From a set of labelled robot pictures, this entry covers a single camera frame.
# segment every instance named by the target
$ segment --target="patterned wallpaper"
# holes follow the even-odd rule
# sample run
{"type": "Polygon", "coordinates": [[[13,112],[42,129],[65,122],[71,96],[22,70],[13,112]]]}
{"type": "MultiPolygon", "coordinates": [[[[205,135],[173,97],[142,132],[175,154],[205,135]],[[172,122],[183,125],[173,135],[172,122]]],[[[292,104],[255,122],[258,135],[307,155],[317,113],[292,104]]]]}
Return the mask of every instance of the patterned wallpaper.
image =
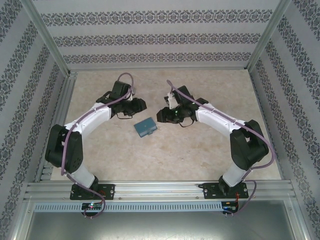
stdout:
{"type": "Polygon", "coordinates": [[[35,0],[72,70],[245,67],[279,0],[35,0]]]}
{"type": "Polygon", "coordinates": [[[0,3],[0,240],[42,158],[64,76],[18,0],[0,3]]]}
{"type": "Polygon", "coordinates": [[[279,165],[320,239],[320,1],[293,0],[251,73],[279,165]]]}

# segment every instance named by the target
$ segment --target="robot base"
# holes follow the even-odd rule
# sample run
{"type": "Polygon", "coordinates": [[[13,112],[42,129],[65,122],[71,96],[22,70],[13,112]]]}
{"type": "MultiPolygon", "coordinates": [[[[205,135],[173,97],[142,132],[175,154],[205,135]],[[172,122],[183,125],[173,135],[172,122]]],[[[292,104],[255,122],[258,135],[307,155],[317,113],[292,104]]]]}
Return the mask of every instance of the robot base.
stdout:
{"type": "MultiPolygon", "coordinates": [[[[115,196],[114,184],[98,184],[96,189],[97,193],[101,194],[105,200],[113,200],[115,196]]],[[[84,190],[76,184],[72,185],[70,200],[101,200],[101,197],[84,190]]]]}
{"type": "Polygon", "coordinates": [[[226,195],[219,189],[219,183],[207,182],[199,184],[198,187],[203,189],[204,199],[235,199],[236,194],[239,199],[249,198],[247,184],[244,182],[230,187],[226,195]]]}

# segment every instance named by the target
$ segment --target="marble floor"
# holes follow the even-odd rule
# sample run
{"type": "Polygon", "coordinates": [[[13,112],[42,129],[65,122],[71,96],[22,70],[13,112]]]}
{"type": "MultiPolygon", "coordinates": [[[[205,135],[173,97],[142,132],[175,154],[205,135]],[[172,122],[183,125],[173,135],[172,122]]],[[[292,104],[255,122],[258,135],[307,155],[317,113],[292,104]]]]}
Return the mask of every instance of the marble floor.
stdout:
{"type": "MultiPolygon", "coordinates": [[[[166,107],[164,96],[170,91],[166,80],[176,87],[186,85],[190,93],[204,98],[235,118],[256,120],[266,128],[247,70],[130,70],[136,97],[146,101],[147,109],[121,120],[116,116],[103,123],[84,140],[84,162],[99,180],[183,181],[218,180],[232,163],[229,139],[215,129],[195,122],[182,128],[178,124],[156,122],[157,112],[166,107]],[[158,130],[140,138],[134,124],[152,117],[158,130]]],[[[96,99],[110,91],[122,71],[79,72],[66,122],[86,112],[96,99]]],[[[122,81],[130,83],[129,76],[122,81]]],[[[259,165],[270,160],[270,154],[259,165]]],[[[51,180],[64,180],[55,168],[51,180]]],[[[277,164],[256,170],[247,179],[281,179],[277,164]]]]}

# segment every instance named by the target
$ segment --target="perforated metal strip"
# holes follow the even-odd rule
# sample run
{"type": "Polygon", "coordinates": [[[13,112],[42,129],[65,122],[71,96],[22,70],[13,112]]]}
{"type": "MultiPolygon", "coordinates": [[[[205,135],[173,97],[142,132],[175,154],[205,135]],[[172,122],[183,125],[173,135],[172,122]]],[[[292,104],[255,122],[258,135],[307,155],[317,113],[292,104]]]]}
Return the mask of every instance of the perforated metal strip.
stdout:
{"type": "MultiPolygon", "coordinates": [[[[37,203],[35,213],[76,213],[82,212],[82,203],[37,203]]],[[[222,211],[220,201],[200,202],[108,202],[104,212],[212,212],[222,211]]]]}

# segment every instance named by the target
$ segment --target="blue-gray block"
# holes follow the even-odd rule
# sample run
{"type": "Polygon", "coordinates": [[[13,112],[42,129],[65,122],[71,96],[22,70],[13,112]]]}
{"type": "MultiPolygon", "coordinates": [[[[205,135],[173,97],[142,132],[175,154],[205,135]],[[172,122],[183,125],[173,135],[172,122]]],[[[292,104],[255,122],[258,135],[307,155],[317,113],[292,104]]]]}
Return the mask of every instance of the blue-gray block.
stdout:
{"type": "Polygon", "coordinates": [[[149,117],[141,122],[138,122],[134,125],[136,132],[139,134],[140,138],[145,135],[152,134],[155,130],[157,130],[157,125],[152,117],[149,117]]]}

